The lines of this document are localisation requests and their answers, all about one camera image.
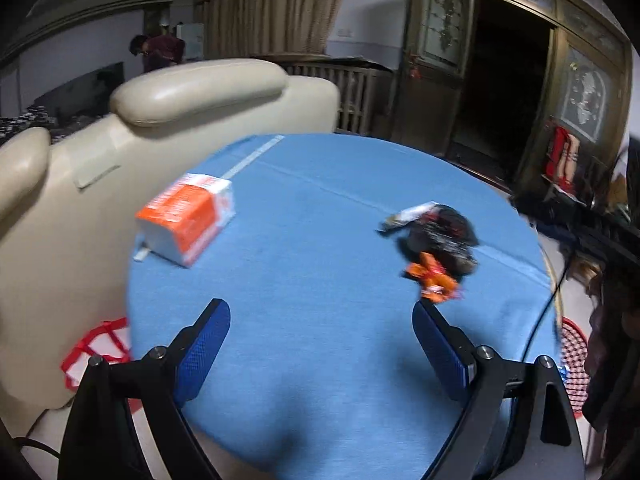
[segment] curtain pleat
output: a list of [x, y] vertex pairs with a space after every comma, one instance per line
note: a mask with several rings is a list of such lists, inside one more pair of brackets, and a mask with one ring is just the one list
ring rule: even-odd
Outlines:
[[324, 52], [341, 0], [196, 0], [207, 59]]

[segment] blue tablecloth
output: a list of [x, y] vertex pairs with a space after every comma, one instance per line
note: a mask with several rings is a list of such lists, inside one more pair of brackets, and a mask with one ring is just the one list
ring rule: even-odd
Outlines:
[[[193, 169], [219, 176], [269, 137], [249, 137]], [[386, 216], [436, 201], [473, 223], [478, 269], [440, 306], [475, 344], [519, 359], [549, 297], [535, 232], [487, 184], [382, 140], [287, 136], [233, 178], [237, 216], [191, 269], [132, 262], [133, 354], [168, 344], [212, 298], [231, 329], [184, 413], [242, 460], [283, 480], [417, 480], [460, 407], [415, 338], [419, 286]], [[559, 361], [550, 310], [530, 358]]]

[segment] cardboard box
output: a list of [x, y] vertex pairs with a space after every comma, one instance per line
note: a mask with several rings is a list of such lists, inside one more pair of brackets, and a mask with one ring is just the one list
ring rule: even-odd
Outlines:
[[187, 173], [136, 214], [145, 244], [191, 266], [236, 214], [231, 181]]

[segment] screw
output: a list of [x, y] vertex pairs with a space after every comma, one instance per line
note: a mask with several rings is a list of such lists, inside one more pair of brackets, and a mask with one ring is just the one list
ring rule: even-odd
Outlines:
[[89, 357], [89, 366], [97, 366], [102, 362], [101, 355], [92, 355]]
[[554, 362], [554, 360], [551, 357], [549, 357], [548, 355], [541, 355], [538, 358], [538, 361], [545, 368], [553, 368], [554, 366], [556, 366], [556, 363]]
[[478, 347], [478, 355], [480, 356], [481, 359], [493, 359], [495, 356], [495, 352], [494, 349], [491, 348], [490, 346], [479, 346]]
[[166, 355], [166, 346], [154, 346], [149, 350], [149, 357], [152, 359], [162, 359]]

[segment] beige leather sofa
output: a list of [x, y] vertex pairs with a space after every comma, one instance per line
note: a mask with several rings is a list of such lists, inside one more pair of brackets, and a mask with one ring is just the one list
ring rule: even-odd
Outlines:
[[134, 214], [212, 152], [252, 134], [332, 132], [338, 91], [261, 60], [133, 79], [112, 114], [50, 146], [41, 128], [0, 148], [0, 416], [24, 434], [71, 397], [60, 363], [126, 314]]

